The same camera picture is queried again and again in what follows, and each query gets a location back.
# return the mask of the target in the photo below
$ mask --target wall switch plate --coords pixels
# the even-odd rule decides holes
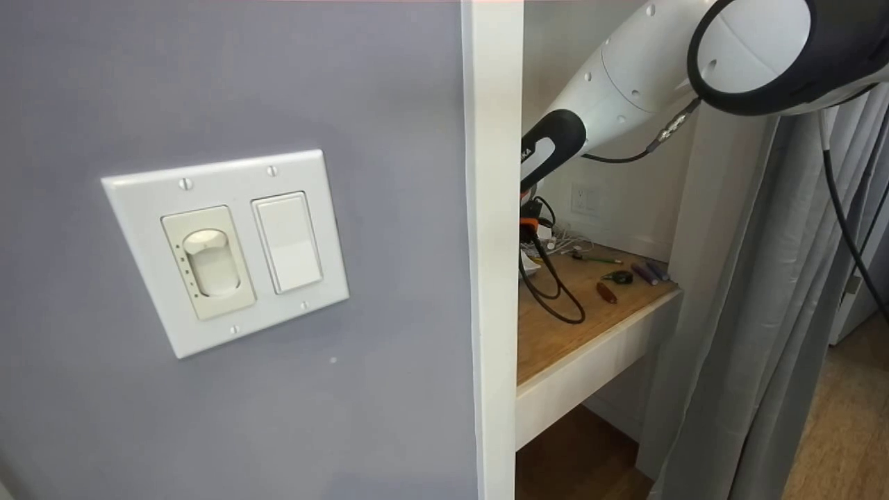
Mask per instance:
[[[320,150],[102,185],[179,357],[347,299]]]

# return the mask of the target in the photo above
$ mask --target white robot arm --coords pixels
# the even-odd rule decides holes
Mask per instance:
[[[887,81],[889,0],[651,0],[523,137],[523,192],[683,95],[804,113]]]

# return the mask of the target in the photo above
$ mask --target floor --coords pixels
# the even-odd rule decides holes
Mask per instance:
[[[577,407],[516,456],[516,500],[641,500],[637,444]],[[831,349],[783,500],[889,500],[889,324]]]

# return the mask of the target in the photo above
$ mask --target gray wall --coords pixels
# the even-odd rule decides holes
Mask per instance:
[[[174,360],[102,175],[320,145],[351,303]],[[0,480],[476,495],[459,2],[0,2]]]

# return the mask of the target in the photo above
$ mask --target white door frame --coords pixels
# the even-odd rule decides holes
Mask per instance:
[[[513,496],[523,0],[465,0],[465,139],[481,500]]]

